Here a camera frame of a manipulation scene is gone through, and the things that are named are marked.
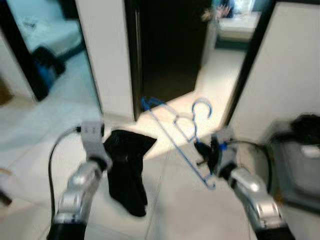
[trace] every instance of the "black cable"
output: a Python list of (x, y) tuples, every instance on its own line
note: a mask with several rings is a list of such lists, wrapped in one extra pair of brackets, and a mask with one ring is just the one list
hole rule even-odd
[(270, 156), (268, 154), (267, 147), (265, 145), (260, 145), (260, 144), (257, 144), (255, 142), (251, 142), (251, 141), (247, 141), (247, 140), (231, 140), (231, 141), (227, 141), (226, 144), (227, 145), (231, 145), (231, 144), (248, 144), (248, 145), (252, 145), (255, 148), (259, 149), (265, 155), (266, 162), (267, 162), (267, 165), (268, 165), (268, 182), (267, 182), (267, 186), (266, 186), (266, 191), (269, 194), (270, 190), (271, 190), (271, 184), (272, 184), (272, 164), (271, 164)]
[(59, 142), (64, 139), (66, 136), (72, 134), (72, 133), (76, 133), (76, 132), (80, 132), (81, 131), (81, 127), (77, 126), (77, 127), (73, 127), (67, 131), (65, 131), (64, 133), (62, 133), (58, 139), (55, 141), (50, 156), (49, 156), (49, 163), (48, 163), (48, 177), (49, 177), (49, 185), (50, 185), (50, 198), (51, 198), (51, 223), (54, 220), (55, 214), (56, 214), (56, 206), (55, 206), (55, 192), (54, 192), (54, 184), (52, 181), (52, 173), (51, 173), (51, 163), (52, 163), (52, 156), (54, 154), (54, 151), (56, 149), (56, 146), (59, 144)]

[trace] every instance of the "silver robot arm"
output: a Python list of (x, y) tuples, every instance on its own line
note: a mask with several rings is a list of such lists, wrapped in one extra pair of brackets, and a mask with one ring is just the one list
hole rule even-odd
[(223, 128), (211, 137), (219, 145), (224, 145), (213, 172), (228, 182), (241, 201), (258, 240), (294, 240), (277, 203), (267, 193), (263, 180), (244, 167), (239, 167), (236, 160), (237, 148), (225, 145), (234, 138), (232, 129)]
[(48, 240), (84, 239), (93, 197), (98, 189), (102, 172), (110, 170), (112, 160), (106, 153), (101, 122), (84, 122), (81, 139), (86, 151), (86, 162), (69, 178), (54, 216)]

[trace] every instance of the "white bed sheet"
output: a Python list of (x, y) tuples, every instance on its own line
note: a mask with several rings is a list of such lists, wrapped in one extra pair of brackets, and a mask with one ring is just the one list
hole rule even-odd
[(43, 46), (59, 57), (77, 47), (82, 41), (82, 34), (78, 21), (62, 20), (36, 27), (24, 41), (30, 52)]
[(259, 18), (259, 12), (221, 18), (218, 24), (218, 35), (222, 39), (249, 41), (256, 30)]

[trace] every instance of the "hanger hook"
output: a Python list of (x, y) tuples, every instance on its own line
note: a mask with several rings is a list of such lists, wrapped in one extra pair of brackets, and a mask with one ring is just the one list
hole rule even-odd
[(192, 111), (192, 119), (193, 119), (193, 120), (194, 120), (195, 117), (196, 117), (195, 106), (196, 106), (197, 104), (200, 104), (200, 103), (207, 105), (207, 107), (209, 108), (209, 113), (208, 113), (207, 118), (209, 119), (209, 118), (211, 117), (211, 115), (212, 115), (212, 106), (211, 106), (210, 102), (209, 102), (207, 99), (205, 99), (205, 98), (199, 98), (198, 100), (196, 100), (196, 101), (192, 104), (191, 111)]

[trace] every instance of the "door frame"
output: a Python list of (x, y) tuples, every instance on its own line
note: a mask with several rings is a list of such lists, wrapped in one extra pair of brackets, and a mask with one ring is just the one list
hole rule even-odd
[[(101, 105), (101, 98), (99, 96), (95, 75), (93, 74), (91, 61), (88, 55), (88, 50), (86, 46), (86, 39), (83, 35), (83, 28), (81, 24), (81, 16), (79, 15), (79, 23), (80, 23), (80, 30), (83, 36), (83, 43), (84, 48), (86, 50), (86, 55), (88, 59), (88, 64), (90, 68), (91, 75), (93, 76), (93, 86), (98, 102), (98, 107), (100, 112), (103, 114), (102, 105)], [(37, 67), (29, 53), (29, 50), (25, 44), (25, 41), (20, 33), (20, 30), (17, 26), (16, 20), (11, 12), (11, 9), (8, 5), (7, 0), (0, 0), (0, 27), (2, 29), (3, 35), (6, 38), (12, 52), (19, 63), (22, 72), (25, 75), (26, 80), (28, 81), (31, 90), (34, 93), (35, 99), (40, 102), (48, 95), (48, 90), (46, 85), (44, 84), (40, 74), (38, 73)]]
[[(126, 11), (126, 27), (127, 38), (130, 55), (130, 70), (131, 70), (131, 85), (132, 85), (132, 101), (134, 119), (137, 120), (142, 112), (141, 98), (142, 96), (142, 68), (141, 64), (141, 52), (139, 52), (139, 43), (137, 43), (139, 33), (139, 27), (135, 24), (133, 16), (136, 11), (139, 11), (139, 3), (141, 0), (124, 0)], [(257, 24), (256, 31), (253, 33), (252, 39), (249, 43), (244, 61), (242, 63), (241, 70), (239, 72), (235, 86), (233, 87), (232, 94), (228, 100), (224, 114), (222, 116), (221, 126), (226, 126), (230, 123), (231, 117), (235, 112), (236, 106), (242, 95), (244, 87), (247, 83), (250, 71), (258, 54), (265, 32), (267, 30), (270, 18), (274, 11), (277, 0), (265, 0), (264, 11), (261, 12), (260, 19)]]

